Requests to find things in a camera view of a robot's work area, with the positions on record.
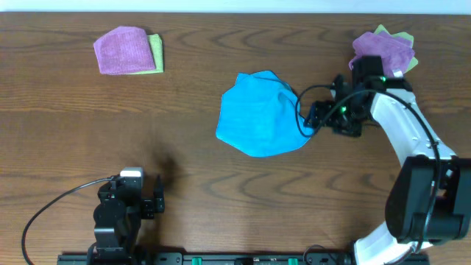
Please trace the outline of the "blue microfiber cloth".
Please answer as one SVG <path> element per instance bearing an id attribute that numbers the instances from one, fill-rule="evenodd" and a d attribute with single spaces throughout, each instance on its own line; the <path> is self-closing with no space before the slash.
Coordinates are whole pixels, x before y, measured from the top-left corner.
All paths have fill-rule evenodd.
<path id="1" fill-rule="evenodd" d="M 265 158 L 304 146 L 313 134 L 297 96 L 272 71 L 240 73 L 222 95 L 216 137 L 246 155 Z"/>

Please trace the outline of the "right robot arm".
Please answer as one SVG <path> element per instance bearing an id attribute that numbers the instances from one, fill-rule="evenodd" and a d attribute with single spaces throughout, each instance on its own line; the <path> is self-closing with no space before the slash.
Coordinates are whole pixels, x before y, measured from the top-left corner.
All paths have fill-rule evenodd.
<path id="1" fill-rule="evenodd" d="M 321 125 L 358 137 L 367 119 L 385 132 L 401 170 L 385 220 L 353 245 L 354 264 L 401 264 L 437 244 L 464 238 L 470 228 L 470 159 L 442 142 L 401 75 L 387 77 L 379 56 L 353 61 L 352 82 L 338 76 Z"/>

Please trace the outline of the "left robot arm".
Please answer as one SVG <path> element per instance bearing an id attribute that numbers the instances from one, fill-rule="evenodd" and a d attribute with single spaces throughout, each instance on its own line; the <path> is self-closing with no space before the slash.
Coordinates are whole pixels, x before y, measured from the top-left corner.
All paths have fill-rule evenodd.
<path id="1" fill-rule="evenodd" d="M 154 181 L 153 195 L 142 197 L 142 177 L 114 175 L 99 188 L 100 204 L 93 212 L 96 242 L 90 246 L 87 264 L 152 264 L 154 258 L 136 244 L 141 221 L 165 211 L 163 184 Z"/>

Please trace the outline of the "crumpled purple cloth right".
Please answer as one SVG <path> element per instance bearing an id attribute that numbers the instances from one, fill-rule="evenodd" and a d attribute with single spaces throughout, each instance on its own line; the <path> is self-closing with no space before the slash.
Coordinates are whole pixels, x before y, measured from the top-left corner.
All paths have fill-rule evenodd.
<path id="1" fill-rule="evenodd" d="M 353 63 L 363 56 L 379 56 L 383 64 L 383 73 L 388 77 L 398 77 L 405 74 L 415 51 L 413 47 L 405 45 L 394 38 L 365 32 L 353 41 L 354 58 L 349 62 L 350 69 Z"/>

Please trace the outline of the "green cloth right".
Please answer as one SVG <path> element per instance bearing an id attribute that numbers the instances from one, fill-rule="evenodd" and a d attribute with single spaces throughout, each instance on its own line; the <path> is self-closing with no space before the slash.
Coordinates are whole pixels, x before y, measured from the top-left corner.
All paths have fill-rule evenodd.
<path id="1" fill-rule="evenodd" d="M 382 35 L 384 37 L 394 38 L 397 41 L 403 42 L 405 45 L 409 46 L 410 48 L 412 48 L 414 45 L 414 37 L 412 35 L 408 34 L 407 32 L 398 32 L 398 33 L 390 34 L 389 31 L 382 24 L 378 25 L 374 33 L 376 35 Z M 410 71 L 418 64 L 419 64 L 418 59 L 413 57 L 406 71 Z"/>

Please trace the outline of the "folded purple cloth left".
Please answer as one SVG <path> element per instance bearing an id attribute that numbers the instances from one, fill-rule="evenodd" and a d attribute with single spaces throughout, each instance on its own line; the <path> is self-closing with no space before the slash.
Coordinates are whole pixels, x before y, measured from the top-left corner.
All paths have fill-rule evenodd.
<path id="1" fill-rule="evenodd" d="M 144 29 L 119 26 L 96 40 L 93 47 L 101 74 L 122 75 L 155 69 Z"/>

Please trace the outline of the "folded green cloth left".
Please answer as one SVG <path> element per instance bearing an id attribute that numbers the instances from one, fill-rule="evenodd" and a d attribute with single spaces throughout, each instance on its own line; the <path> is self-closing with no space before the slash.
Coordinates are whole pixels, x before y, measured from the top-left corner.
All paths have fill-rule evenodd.
<path id="1" fill-rule="evenodd" d="M 148 35 L 149 46 L 155 63 L 155 69 L 138 71 L 131 75 L 139 74 L 160 74 L 164 72 L 163 42 L 159 34 Z"/>

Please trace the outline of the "black mounting rail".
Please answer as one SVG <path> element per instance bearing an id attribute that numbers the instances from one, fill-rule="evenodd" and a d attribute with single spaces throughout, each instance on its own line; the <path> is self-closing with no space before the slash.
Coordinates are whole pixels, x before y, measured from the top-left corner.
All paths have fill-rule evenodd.
<path id="1" fill-rule="evenodd" d="M 86 264 L 141 264 L 141 265 L 354 265 L 349 253 L 311 252 L 302 255 L 183 255 L 179 252 L 161 252 L 150 258 L 136 261 L 99 260 L 95 255 L 91 261 L 87 255 L 59 255 L 57 265 Z"/>

